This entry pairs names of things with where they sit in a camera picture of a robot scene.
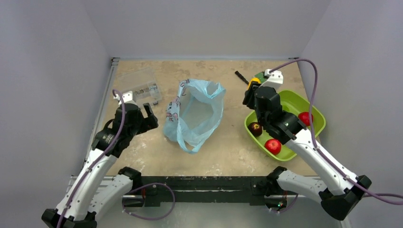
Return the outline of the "green white small box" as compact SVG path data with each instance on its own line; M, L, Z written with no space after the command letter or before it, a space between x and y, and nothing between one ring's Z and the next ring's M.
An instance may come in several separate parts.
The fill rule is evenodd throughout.
M263 82L265 82L267 80L267 78L265 77L265 72L264 71L257 73L254 76L254 78L257 78L260 81L260 83L263 83Z

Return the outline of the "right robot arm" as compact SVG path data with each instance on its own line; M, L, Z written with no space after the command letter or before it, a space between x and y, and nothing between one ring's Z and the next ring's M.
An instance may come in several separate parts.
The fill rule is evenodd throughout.
M339 163L294 114L283 110L280 96L269 86L253 83L243 104L254 110L257 122L269 136L299 155L320 177L318 180L277 167L267 176L268 194L291 191L318 202L336 220L344 220L363 198L372 182Z

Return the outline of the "yellow fake fruit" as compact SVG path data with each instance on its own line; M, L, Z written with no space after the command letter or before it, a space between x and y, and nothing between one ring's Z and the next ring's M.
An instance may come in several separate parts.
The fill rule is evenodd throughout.
M255 85L255 84L259 84L259 85L261 84L260 79L257 77L254 77L250 80L250 82L248 83L248 90L251 88L252 85Z

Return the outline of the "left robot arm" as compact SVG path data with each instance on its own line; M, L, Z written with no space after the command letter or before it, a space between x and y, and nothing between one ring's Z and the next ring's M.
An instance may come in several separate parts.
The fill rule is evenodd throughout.
M114 200L127 192L137 194L142 187L140 172L124 167L115 181L97 192L106 173L136 135L157 127L158 119L149 103L142 107L135 102L119 105L115 117L95 135L76 181L54 209L43 212L42 221L49 228L97 227Z

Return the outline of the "green plastic bowl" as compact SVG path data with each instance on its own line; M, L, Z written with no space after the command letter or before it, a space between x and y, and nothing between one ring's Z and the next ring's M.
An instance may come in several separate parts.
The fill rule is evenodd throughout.
M308 112L309 109L309 101L299 94L295 93L292 90L283 90L279 92L280 96L280 103L283 106L283 110L290 112L295 115L299 115L301 112ZM326 119L323 114L313 106L312 114L314 116L314 130L315 130L315 137L318 138L319 134L324 130L326 126ZM247 129L247 126L251 122L256 122L256 114L254 111L249 113L244 119L244 127L246 132L251 137L252 141L260 148L263 152L265 152L270 158L275 159L280 162L287 162L292 160L294 157L297 156L292 150L288 147L282 145L281 152L278 155L273 155L268 152L264 144L267 140L272 139L271 136L266 131L263 131L262 135L259 137L254 137Z

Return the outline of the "red fake apple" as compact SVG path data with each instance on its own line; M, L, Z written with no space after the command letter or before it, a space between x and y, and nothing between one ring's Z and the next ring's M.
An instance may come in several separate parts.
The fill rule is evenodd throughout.
M301 112L298 118L306 125L311 126L314 123L314 116L309 112Z
M277 139L269 139L264 144L265 149L273 155L278 155L281 152L282 144Z

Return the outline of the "dark red fake fruit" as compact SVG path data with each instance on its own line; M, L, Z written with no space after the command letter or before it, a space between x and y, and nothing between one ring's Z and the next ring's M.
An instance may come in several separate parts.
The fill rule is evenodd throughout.
M263 130L261 125L258 122L251 122L248 126L247 129L249 132L252 134L254 137L259 137L262 135Z

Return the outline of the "clear plastic screw organizer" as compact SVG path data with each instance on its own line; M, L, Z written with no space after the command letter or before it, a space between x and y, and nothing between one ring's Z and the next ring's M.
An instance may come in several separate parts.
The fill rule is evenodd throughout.
M122 92L122 94L128 91L133 91L138 105L144 103L157 105L162 99L160 87L157 84L154 75L154 70L150 67L121 75L119 77L119 85L121 88L118 90Z

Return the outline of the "blue plastic bag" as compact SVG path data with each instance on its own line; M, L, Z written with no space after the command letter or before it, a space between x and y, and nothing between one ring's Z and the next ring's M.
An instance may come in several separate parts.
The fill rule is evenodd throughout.
M167 105L163 134L189 154L197 153L223 118L226 89L221 83L185 79Z

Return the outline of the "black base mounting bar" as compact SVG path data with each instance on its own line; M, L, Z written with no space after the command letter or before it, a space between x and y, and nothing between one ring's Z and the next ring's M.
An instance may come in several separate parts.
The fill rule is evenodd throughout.
M158 207L161 203L247 203L283 209L296 193L282 190L268 176L139 176L126 207Z

